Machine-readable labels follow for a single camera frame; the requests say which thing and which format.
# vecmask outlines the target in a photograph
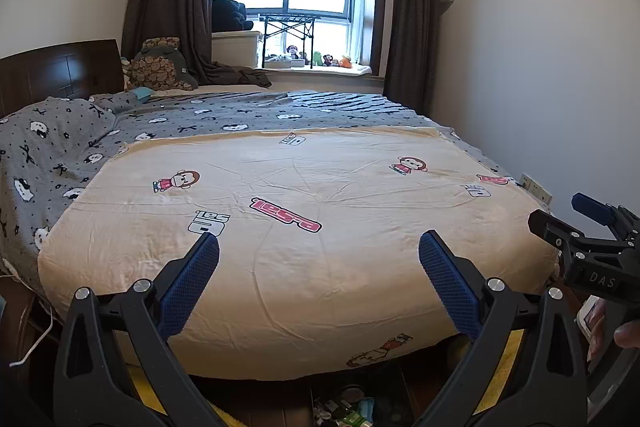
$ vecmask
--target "wall socket panel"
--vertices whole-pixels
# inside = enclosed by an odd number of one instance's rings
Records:
[[[527,192],[538,198],[545,204],[551,203],[551,194],[549,194],[537,181],[531,178],[528,174],[523,174],[520,177],[520,185]]]

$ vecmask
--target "toy figurine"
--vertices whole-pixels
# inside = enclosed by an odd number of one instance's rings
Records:
[[[351,57],[349,55],[343,55],[340,60],[338,60],[338,64],[340,64],[341,68],[351,69]]]
[[[291,58],[294,60],[297,60],[298,58],[300,58],[298,56],[298,47],[294,46],[293,44],[287,48],[287,54],[291,55]]]

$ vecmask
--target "window sill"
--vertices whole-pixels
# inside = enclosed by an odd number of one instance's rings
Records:
[[[305,66],[304,68],[287,68],[285,70],[274,70],[270,68],[259,69],[259,71],[264,71],[265,73],[277,73],[277,74],[303,74],[303,75],[313,75],[313,74],[325,74],[330,76],[348,76],[348,77],[358,77],[358,76],[366,76],[368,80],[383,80],[380,77],[373,76],[371,73],[371,68],[368,66],[360,66],[358,64],[354,64],[353,68],[339,68],[334,66],[314,66],[311,69],[310,66]]]

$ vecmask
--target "finger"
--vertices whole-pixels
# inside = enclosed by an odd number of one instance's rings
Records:
[[[597,322],[604,317],[606,304],[604,299],[598,299],[595,303],[594,307],[591,309],[589,314],[585,318],[585,322],[590,331],[593,331],[593,328],[597,324]]]
[[[640,321],[623,324],[615,331],[613,339],[620,347],[640,347]]]
[[[604,316],[596,323],[591,330],[591,339],[589,341],[589,352],[587,353],[587,362],[591,362],[598,352],[602,349],[602,340],[604,337]]]

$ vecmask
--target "wooden bed frame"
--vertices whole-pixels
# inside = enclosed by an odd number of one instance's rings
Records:
[[[119,92],[123,87],[115,40],[59,44],[12,55],[0,60],[0,118],[48,96],[88,98],[92,94]],[[20,283],[0,279],[0,297],[6,301],[0,320],[0,360],[14,362],[24,356],[41,333],[32,321],[36,295]],[[37,360],[37,353],[46,351],[39,347],[32,359]],[[41,378],[41,364],[31,362],[30,359],[14,368],[12,373],[15,383],[33,394],[34,385],[37,387],[48,377]]]
[[[0,60],[0,118],[48,96],[88,98],[123,89],[115,40],[73,42]]]

